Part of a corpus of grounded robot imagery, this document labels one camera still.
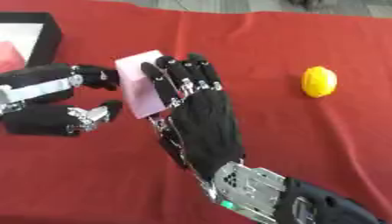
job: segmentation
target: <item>pink object in box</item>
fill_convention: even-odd
[[[0,73],[18,70],[25,67],[25,60],[17,48],[9,42],[0,42]]]
[[[125,101],[138,119],[166,109],[154,88],[154,84],[141,68],[143,62],[155,64],[155,60],[161,56],[162,53],[155,50],[115,61]]]

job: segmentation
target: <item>robotic arm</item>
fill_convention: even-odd
[[[90,110],[47,103],[72,97],[80,86],[113,91],[118,85],[117,71],[99,66],[51,64],[2,73],[0,119],[13,134],[78,136],[113,121],[122,103],[106,101]]]
[[[198,54],[143,63],[171,114],[149,118],[159,142],[199,180],[216,204],[264,224],[378,224],[351,199],[264,168],[248,168],[228,96],[213,66]]]

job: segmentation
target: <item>black glove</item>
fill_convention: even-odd
[[[143,63],[142,70],[151,78],[164,104],[172,108],[166,118],[169,134],[161,134],[173,144],[161,144],[174,160],[183,158],[204,180],[210,180],[227,162],[240,162],[244,157],[241,136],[213,66],[195,53],[185,61],[164,56],[156,64],[168,75],[149,63]],[[173,133],[178,137],[168,136]],[[172,149],[168,148],[176,148],[176,142],[184,155],[181,151],[175,157],[170,153]]]

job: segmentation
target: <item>robotic finger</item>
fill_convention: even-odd
[[[9,133],[19,135],[77,137],[112,122],[122,108],[120,101],[107,101],[85,110],[67,105],[35,104],[3,116]]]
[[[112,121],[122,108],[120,101],[107,101],[85,110],[49,105],[74,95],[80,86],[116,90],[116,70],[100,66],[51,64],[0,74],[0,118],[13,134],[78,136]]]

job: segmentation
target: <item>red table surface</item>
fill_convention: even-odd
[[[88,1],[1,1],[1,11],[50,11],[64,39],[56,61],[113,66],[159,49],[204,53],[232,97],[250,167],[351,197],[392,216],[392,20],[257,12],[242,15]],[[337,91],[311,99],[300,75],[322,65]],[[92,108],[120,91],[78,89]],[[0,129],[0,223],[251,223],[209,203],[196,180],[126,109],[79,138]]]

